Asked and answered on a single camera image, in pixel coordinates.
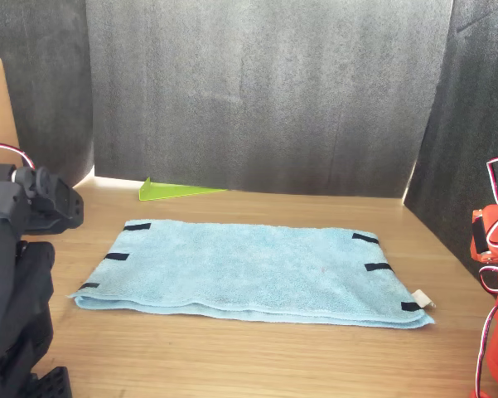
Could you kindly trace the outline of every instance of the gray foam wall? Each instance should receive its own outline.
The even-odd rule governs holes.
[[[96,174],[401,197],[451,0],[87,0]]]
[[[405,205],[476,275],[471,213],[495,203],[486,161],[498,156],[498,1],[456,0],[450,32]]]
[[[94,161],[85,0],[0,0],[0,58],[21,148],[75,184]]]

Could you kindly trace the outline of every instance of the microfiber towel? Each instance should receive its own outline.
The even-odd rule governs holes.
[[[247,321],[419,328],[434,321],[375,235],[134,220],[71,295],[81,308]]]

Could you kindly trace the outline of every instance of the white tag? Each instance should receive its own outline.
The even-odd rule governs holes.
[[[433,303],[433,301],[420,289],[418,289],[413,293],[413,297],[416,300],[416,303],[418,303],[418,305],[420,306],[420,308],[425,308],[428,305],[430,305],[433,308],[436,307],[435,303]]]

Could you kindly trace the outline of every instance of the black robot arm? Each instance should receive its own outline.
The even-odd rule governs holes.
[[[31,373],[53,338],[50,243],[27,234],[56,234],[83,222],[83,201],[45,168],[0,164],[0,398],[70,398],[67,370],[41,380]]]

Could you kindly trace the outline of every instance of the wooden surface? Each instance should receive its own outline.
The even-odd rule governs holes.
[[[38,238],[56,248],[55,337],[36,367],[67,366],[75,398],[469,395],[493,299],[400,200],[219,192],[140,202],[136,189],[92,181],[78,191],[85,223]],[[77,308],[66,295],[89,277],[123,223],[138,218],[374,232],[405,286],[437,304],[429,311],[437,324],[395,330]],[[487,370],[482,385],[498,398]]]

